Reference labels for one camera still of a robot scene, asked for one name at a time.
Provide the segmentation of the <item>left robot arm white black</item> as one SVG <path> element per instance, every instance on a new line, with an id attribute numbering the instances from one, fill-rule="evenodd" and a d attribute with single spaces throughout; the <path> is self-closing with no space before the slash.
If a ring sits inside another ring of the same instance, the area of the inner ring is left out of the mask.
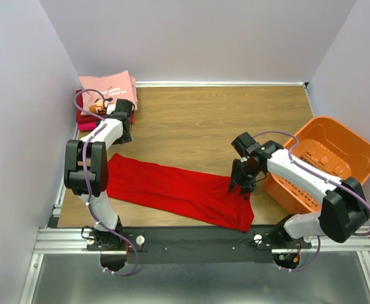
<path id="1" fill-rule="evenodd" d="M 106 117 L 81 139 L 66 143 L 64 185 L 87 206 L 94 220 L 98 237 L 109 232 L 118 242 L 127 242 L 122 235 L 120 217 L 112 210 L 106 188 L 109 183 L 107 150 L 114 144 L 131 141 L 134 105 L 119 99 L 106 107 Z"/>

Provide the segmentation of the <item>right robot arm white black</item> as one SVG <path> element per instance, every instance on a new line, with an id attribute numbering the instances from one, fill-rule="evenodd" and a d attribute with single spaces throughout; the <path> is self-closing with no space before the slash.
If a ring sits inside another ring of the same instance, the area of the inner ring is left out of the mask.
<path id="1" fill-rule="evenodd" d="M 292 150 L 274 141 L 264 144 L 244 132 L 232 143 L 239 154 L 233 160 L 228 190 L 240 194 L 254 192 L 258 174 L 278 175 L 308 194 L 321 206 L 320 211 L 292 214 L 274 226 L 264 237 L 277 246 L 306 236 L 326 236 L 344 243 L 369 219 L 370 209 L 359 181 L 342 179 L 323 172 L 293 156 Z"/>

